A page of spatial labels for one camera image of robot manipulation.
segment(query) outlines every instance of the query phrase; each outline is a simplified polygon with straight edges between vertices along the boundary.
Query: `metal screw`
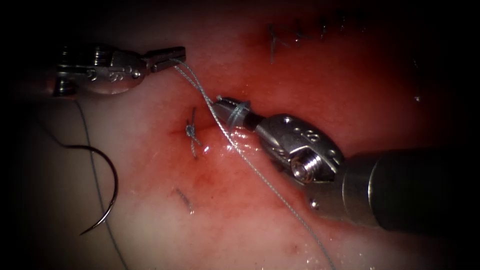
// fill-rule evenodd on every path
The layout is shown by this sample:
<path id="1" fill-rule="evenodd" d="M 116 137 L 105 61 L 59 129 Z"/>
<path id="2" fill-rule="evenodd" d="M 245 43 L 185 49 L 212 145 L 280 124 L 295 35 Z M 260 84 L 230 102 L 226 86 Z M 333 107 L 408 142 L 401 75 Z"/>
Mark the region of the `metal screw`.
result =
<path id="1" fill-rule="evenodd" d="M 140 78 L 142 74 L 140 73 L 140 71 L 138 69 L 135 69 L 132 73 L 131 73 L 131 77 L 134 78 L 134 79 L 138 79 Z"/>
<path id="2" fill-rule="evenodd" d="M 290 162 L 293 176 L 301 183 L 308 184 L 315 180 L 315 174 L 322 166 L 322 159 L 313 151 L 302 151 Z"/>
<path id="3" fill-rule="evenodd" d="M 313 210 L 318 210 L 320 208 L 320 205 L 317 203 L 317 201 L 314 198 L 311 198 L 309 200 L 309 205 L 310 205 L 310 208 Z"/>

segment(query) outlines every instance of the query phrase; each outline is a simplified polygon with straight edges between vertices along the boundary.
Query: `gray suture thread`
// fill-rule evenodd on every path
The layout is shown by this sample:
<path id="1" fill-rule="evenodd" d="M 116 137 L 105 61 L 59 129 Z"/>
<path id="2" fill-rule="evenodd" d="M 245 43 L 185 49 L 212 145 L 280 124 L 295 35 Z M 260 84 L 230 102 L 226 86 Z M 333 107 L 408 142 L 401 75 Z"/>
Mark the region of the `gray suture thread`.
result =
<path id="1" fill-rule="evenodd" d="M 313 237 L 313 240 L 315 240 L 316 244 L 320 247 L 322 253 L 325 255 L 326 259 L 328 260 L 328 264 L 330 265 L 330 268 L 332 270 L 336 270 L 335 268 L 335 265 L 334 263 L 332 262 L 332 259 L 330 258 L 328 252 L 327 252 L 327 249 L 325 249 L 324 245 L 322 244 L 322 242 L 319 240 L 319 238 L 317 237 L 317 235 L 314 233 L 314 231 L 310 228 L 310 226 L 305 222 L 305 220 L 300 216 L 300 214 L 297 213 L 297 211 L 295 211 L 295 209 L 290 205 L 290 203 L 282 196 L 280 195 L 280 193 L 273 187 L 273 185 L 265 178 L 265 176 L 263 176 L 263 174 L 250 162 L 250 160 L 242 154 L 242 151 L 237 147 L 237 145 L 235 144 L 235 142 L 230 138 L 229 136 L 229 133 L 227 130 L 225 130 L 225 128 L 222 126 L 222 124 L 220 123 L 217 115 L 215 114 L 215 111 L 212 107 L 212 100 L 207 96 L 207 94 L 205 93 L 205 90 L 204 88 L 202 87 L 202 85 L 200 84 L 197 76 L 195 76 L 194 72 L 192 71 L 192 69 L 184 62 L 180 61 L 180 60 L 177 60 L 177 59 L 170 59 L 171 61 L 174 61 L 182 66 L 184 66 L 191 74 L 191 76 L 193 77 L 193 80 L 191 78 L 188 77 L 188 75 L 183 72 L 180 67 L 178 67 L 177 65 L 174 66 L 174 68 L 182 75 L 184 76 L 187 81 L 189 81 L 192 86 L 194 88 L 196 88 L 200 93 L 201 95 L 203 96 L 203 98 L 205 99 L 205 103 L 206 105 L 208 106 L 208 109 L 210 110 L 211 112 L 211 115 L 213 116 L 213 119 L 215 120 L 216 124 L 218 125 L 218 127 L 220 128 L 221 132 L 223 133 L 223 135 L 225 136 L 225 138 L 228 140 L 228 142 L 231 144 L 231 146 L 236 150 L 236 152 L 240 155 L 240 157 L 250 166 L 250 168 L 256 173 L 256 175 L 258 177 L 260 177 L 260 179 L 267 185 L 267 187 L 282 201 L 282 203 L 287 207 L 287 209 L 290 210 L 290 212 L 293 214 L 294 217 L 296 217 L 300 223 L 303 225 L 303 227 L 308 231 L 308 233 Z"/>
<path id="2" fill-rule="evenodd" d="M 185 194 L 183 194 L 180 189 L 178 188 L 175 188 L 175 191 L 176 193 L 180 196 L 180 198 L 182 199 L 182 201 L 186 204 L 186 206 L 188 207 L 188 210 L 190 210 L 190 215 L 192 215 L 195 211 L 194 211 L 194 206 L 192 205 L 192 203 L 190 202 L 189 198 L 187 198 L 187 196 L 185 196 Z"/>

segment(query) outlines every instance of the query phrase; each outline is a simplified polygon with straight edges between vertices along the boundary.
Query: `surgical suture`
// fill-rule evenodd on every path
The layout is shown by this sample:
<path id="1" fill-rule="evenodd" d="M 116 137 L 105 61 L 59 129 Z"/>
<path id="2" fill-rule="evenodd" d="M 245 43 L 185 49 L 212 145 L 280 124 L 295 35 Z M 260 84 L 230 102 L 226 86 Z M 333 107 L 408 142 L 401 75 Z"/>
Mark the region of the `surgical suture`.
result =
<path id="1" fill-rule="evenodd" d="M 421 89 L 420 89 L 420 69 L 417 63 L 417 60 L 413 59 L 413 66 L 415 67 L 415 79 L 416 79 L 416 95 L 413 97 L 416 102 L 420 102 L 421 96 Z"/>
<path id="2" fill-rule="evenodd" d="M 188 137 L 190 137 L 190 149 L 191 153 L 193 155 L 194 159 L 197 159 L 197 154 L 195 154 L 195 145 L 194 142 L 197 143 L 199 146 L 202 146 L 202 143 L 197 139 L 195 136 L 195 124 L 194 124 L 194 119 L 195 119 L 195 107 L 193 107 L 191 111 L 191 123 L 189 123 L 189 120 L 186 120 L 186 127 L 185 127 L 185 132 Z"/>
<path id="3" fill-rule="evenodd" d="M 185 194 L 183 194 L 182 191 L 180 191 L 180 189 L 178 189 L 178 188 L 175 188 L 175 192 L 180 196 L 181 200 L 188 207 L 188 210 L 190 211 L 190 215 L 193 215 L 193 213 L 195 211 L 194 211 L 194 207 L 193 207 L 192 203 L 190 202 L 189 198 L 187 198 L 187 196 L 185 196 Z"/>
<path id="4" fill-rule="evenodd" d="M 286 26 L 286 25 L 279 25 L 280 28 L 286 30 L 287 32 L 291 32 L 295 35 L 295 43 L 296 43 L 296 47 L 300 47 L 300 39 L 308 39 L 308 40 L 311 40 L 312 37 L 311 36 L 308 36 L 308 35 L 304 35 L 304 32 L 302 31 L 302 28 L 300 27 L 300 20 L 299 19 L 296 19 L 295 20 L 295 30 L 292 30 L 290 27 Z"/>
<path id="5" fill-rule="evenodd" d="M 338 21 L 340 22 L 340 33 L 343 33 L 345 30 L 345 20 L 346 20 L 345 10 L 343 9 L 337 10 L 336 15 L 338 17 Z"/>
<path id="6" fill-rule="evenodd" d="M 108 166 L 111 169 L 111 172 L 113 174 L 113 195 L 111 197 L 110 203 L 108 204 L 108 208 L 103 213 L 103 215 L 100 217 L 100 219 L 97 222 L 95 222 L 95 224 L 93 224 L 88 229 L 86 229 L 82 233 L 80 233 L 80 235 L 84 235 L 84 234 L 90 232 L 91 230 L 95 229 L 96 227 L 98 227 L 102 223 L 104 223 L 107 220 L 107 217 L 109 216 L 110 212 L 112 211 L 112 208 L 114 207 L 115 201 L 117 200 L 117 195 L 119 193 L 119 177 L 118 177 L 118 174 L 117 174 L 117 170 L 115 169 L 114 163 L 110 160 L 110 158 L 105 153 L 100 151 L 99 149 L 97 149 L 93 146 L 90 146 L 90 145 L 64 144 L 64 143 L 60 142 L 57 139 L 57 137 L 55 137 L 55 135 L 53 135 L 53 133 L 51 133 L 49 131 L 49 129 L 43 124 L 43 122 L 41 122 L 38 118 L 36 118 L 36 121 L 37 121 L 38 125 L 43 129 L 43 131 L 59 146 L 65 148 L 65 149 L 83 149 L 83 150 L 87 150 L 87 151 L 96 153 L 96 154 L 100 155 L 106 161 L 106 163 L 108 164 Z"/>
<path id="7" fill-rule="evenodd" d="M 268 29 L 268 32 L 270 33 L 270 38 L 271 38 L 271 42 L 270 42 L 270 64 L 273 64 L 274 63 L 275 46 L 276 46 L 277 42 L 279 42 L 280 44 L 282 44 L 286 48 L 290 48 L 290 45 L 283 42 L 282 40 L 280 40 L 277 37 L 277 34 L 274 31 L 274 25 L 273 24 L 269 24 L 267 29 Z"/>

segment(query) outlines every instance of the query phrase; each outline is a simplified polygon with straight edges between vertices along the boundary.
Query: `curved surgical needle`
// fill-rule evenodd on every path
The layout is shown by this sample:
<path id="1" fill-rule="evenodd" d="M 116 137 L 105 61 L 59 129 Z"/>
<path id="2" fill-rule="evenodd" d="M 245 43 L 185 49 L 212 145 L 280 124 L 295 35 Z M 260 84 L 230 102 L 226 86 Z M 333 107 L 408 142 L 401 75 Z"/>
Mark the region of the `curved surgical needle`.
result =
<path id="1" fill-rule="evenodd" d="M 119 177 L 117 175 L 117 170 L 115 169 L 115 166 L 114 166 L 113 162 L 110 160 L 110 158 L 105 153 L 100 151 L 99 149 L 97 149 L 93 146 L 88 146 L 88 145 L 63 144 L 48 130 L 48 128 L 46 126 L 44 126 L 44 124 L 40 121 L 40 119 L 38 119 L 38 117 L 35 117 L 35 118 L 37 120 L 37 123 L 43 129 L 43 131 L 45 131 L 45 133 L 47 133 L 51 137 L 51 139 L 53 141 L 55 141 L 58 145 L 60 145 L 63 148 L 66 148 L 66 149 L 83 149 L 83 150 L 92 151 L 94 153 L 97 153 L 108 163 L 108 165 L 110 166 L 111 172 L 113 173 L 113 196 L 111 197 L 110 204 L 108 205 L 108 208 L 106 209 L 105 213 L 103 213 L 101 218 L 95 224 L 93 224 L 91 227 L 89 227 L 88 229 L 86 229 L 85 231 L 80 233 L 80 235 L 84 235 L 84 234 L 90 232 L 91 230 L 95 229 L 96 227 L 98 227 L 103 222 L 105 222 L 108 215 L 110 214 L 110 211 L 112 211 L 112 208 L 114 207 L 115 201 L 117 200 L 117 195 L 119 193 Z"/>
<path id="2" fill-rule="evenodd" d="M 94 153 L 99 154 L 108 163 L 108 165 L 110 166 L 111 172 L 113 173 L 113 183 L 114 183 L 113 196 L 111 197 L 110 203 L 108 204 L 108 208 L 106 209 L 105 213 L 103 213 L 103 216 L 95 224 L 93 224 L 91 227 L 89 227 L 88 229 L 80 233 L 80 235 L 84 235 L 90 232 L 91 230 L 95 229 L 98 225 L 102 224 L 107 219 L 108 215 L 110 214 L 110 211 L 114 207 L 115 201 L 117 200 L 117 195 L 119 193 L 119 177 L 117 175 L 117 170 L 115 169 L 115 166 L 113 162 L 110 160 L 110 158 L 105 153 L 98 150 L 97 148 L 92 146 L 87 146 L 87 145 L 64 145 L 64 146 L 68 149 L 84 149 L 84 150 L 92 151 Z"/>

